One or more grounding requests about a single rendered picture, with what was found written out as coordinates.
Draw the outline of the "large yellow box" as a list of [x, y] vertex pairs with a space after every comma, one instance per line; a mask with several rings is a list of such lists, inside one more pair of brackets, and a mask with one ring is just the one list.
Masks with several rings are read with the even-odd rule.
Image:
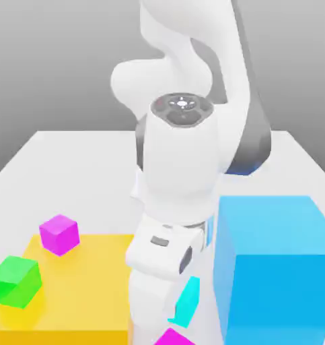
[[25, 309], [0, 305], [0, 345], [129, 345], [129, 234], [82, 235], [58, 257], [34, 235], [24, 257], [42, 288]]

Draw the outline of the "small magenta cube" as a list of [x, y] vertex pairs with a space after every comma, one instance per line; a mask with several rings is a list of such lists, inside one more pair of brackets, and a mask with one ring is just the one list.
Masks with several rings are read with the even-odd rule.
[[39, 226], [42, 246], [62, 256], [80, 244], [78, 224], [62, 215], [56, 215]]
[[154, 345], [195, 345], [187, 337], [178, 333], [172, 328], [168, 328], [154, 343]]

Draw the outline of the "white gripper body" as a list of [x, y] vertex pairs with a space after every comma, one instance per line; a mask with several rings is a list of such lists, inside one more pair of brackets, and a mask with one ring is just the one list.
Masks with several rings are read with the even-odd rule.
[[175, 280], [132, 270], [129, 278], [129, 304], [133, 322], [133, 345], [153, 345], [175, 314], [184, 275]]

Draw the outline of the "large blue box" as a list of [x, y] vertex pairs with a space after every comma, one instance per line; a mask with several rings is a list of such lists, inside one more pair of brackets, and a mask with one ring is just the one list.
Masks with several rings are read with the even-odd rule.
[[224, 345], [323, 345], [323, 213], [308, 196], [223, 196], [213, 287]]

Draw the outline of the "small green cube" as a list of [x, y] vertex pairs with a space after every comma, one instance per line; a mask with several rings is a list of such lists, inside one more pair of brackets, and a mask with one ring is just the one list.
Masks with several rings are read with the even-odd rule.
[[37, 261], [9, 255], [0, 264], [0, 305], [24, 309], [41, 286]]

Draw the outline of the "small cyan cube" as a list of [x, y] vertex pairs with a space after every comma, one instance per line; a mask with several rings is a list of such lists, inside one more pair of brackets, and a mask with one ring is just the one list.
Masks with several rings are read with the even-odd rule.
[[172, 324], [187, 328], [198, 307], [200, 295], [200, 278], [191, 276], [182, 291], [173, 318], [168, 319]]

